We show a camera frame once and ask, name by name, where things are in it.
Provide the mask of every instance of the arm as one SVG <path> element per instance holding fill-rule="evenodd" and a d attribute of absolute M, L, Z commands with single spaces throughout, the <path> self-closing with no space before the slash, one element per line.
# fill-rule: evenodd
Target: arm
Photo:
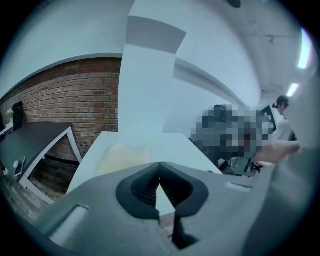
<path fill-rule="evenodd" d="M 262 151 L 258 152 L 253 162 L 268 162 L 277 164 L 282 158 L 293 154 L 300 149 L 297 141 L 273 140 L 269 144 L 262 147 Z"/>

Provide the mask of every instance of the white ceiling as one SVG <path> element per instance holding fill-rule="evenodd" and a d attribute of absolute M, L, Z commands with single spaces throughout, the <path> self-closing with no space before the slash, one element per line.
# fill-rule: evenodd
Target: white ceiling
<path fill-rule="evenodd" d="M 213 0 L 247 47 L 262 89 L 262 102 L 285 95 L 301 51 L 301 27 L 276 0 L 241 0 L 241 8 Z"/>

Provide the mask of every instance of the desk leg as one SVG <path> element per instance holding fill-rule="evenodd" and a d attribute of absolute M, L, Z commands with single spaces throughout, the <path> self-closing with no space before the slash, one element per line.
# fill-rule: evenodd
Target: desk leg
<path fill-rule="evenodd" d="M 41 198 L 46 203 L 52 205 L 55 201 L 53 201 L 51 198 L 46 196 L 44 193 L 42 193 L 35 185 L 32 184 L 30 180 L 26 176 L 22 176 L 19 183 L 26 189 L 30 189 L 31 192 L 33 192 L 37 197 Z"/>
<path fill-rule="evenodd" d="M 81 156 L 81 154 L 79 152 L 79 149 L 78 149 L 78 146 L 76 144 L 75 137 L 74 137 L 74 134 L 72 133 L 71 127 L 69 127 L 67 129 L 67 136 L 68 136 L 68 139 L 70 141 L 70 144 L 71 144 L 71 147 L 72 147 L 72 150 L 73 150 L 73 152 L 75 154 L 76 159 L 78 159 L 79 163 L 81 163 L 82 156 Z"/>

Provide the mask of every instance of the table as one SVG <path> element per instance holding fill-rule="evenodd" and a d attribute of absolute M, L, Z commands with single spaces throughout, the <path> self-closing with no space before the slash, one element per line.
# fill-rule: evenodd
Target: table
<path fill-rule="evenodd" d="M 71 123 L 62 122 L 29 122 L 0 143 L 0 161 L 8 174 L 48 204 L 53 204 L 54 201 L 33 185 L 28 177 L 45 154 L 64 135 L 67 135 L 72 150 L 79 163 L 81 163 L 82 157 L 73 136 L 71 125 Z M 13 166 L 14 162 L 19 161 L 22 164 L 24 157 L 24 167 L 20 173 L 16 173 Z"/>
<path fill-rule="evenodd" d="M 13 122 L 10 122 L 8 124 L 5 125 L 5 128 L 0 132 L 0 136 L 2 134 L 4 134 L 5 132 L 7 132 L 8 130 L 10 130 L 11 128 L 14 127 L 14 123 Z"/>
<path fill-rule="evenodd" d="M 79 165 L 67 190 L 67 194 L 86 181 L 94 178 L 99 166 L 111 146 L 121 143 L 127 148 L 148 147 L 149 163 L 172 162 L 178 165 L 194 168 L 216 174 L 220 170 L 183 134 L 163 133 L 159 135 L 120 134 L 119 132 L 102 132 L 95 140 L 83 161 Z M 174 211 L 163 190 L 157 191 L 157 210 L 160 215 Z"/>

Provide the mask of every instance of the gray plastic part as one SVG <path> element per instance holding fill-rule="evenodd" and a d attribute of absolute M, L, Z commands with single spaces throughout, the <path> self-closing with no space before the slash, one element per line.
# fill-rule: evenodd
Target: gray plastic part
<path fill-rule="evenodd" d="M 179 250 L 157 220 L 132 217 L 116 188 L 150 164 L 93 178 L 49 207 L 35 222 L 47 237 L 76 206 L 88 213 L 63 247 L 91 255 L 263 255 L 279 245 L 304 217 L 318 187 L 319 149 L 302 150 L 254 178 L 219 175 L 164 163 L 202 181 L 209 196 L 197 214 L 182 217 L 183 232 L 198 242 Z"/>

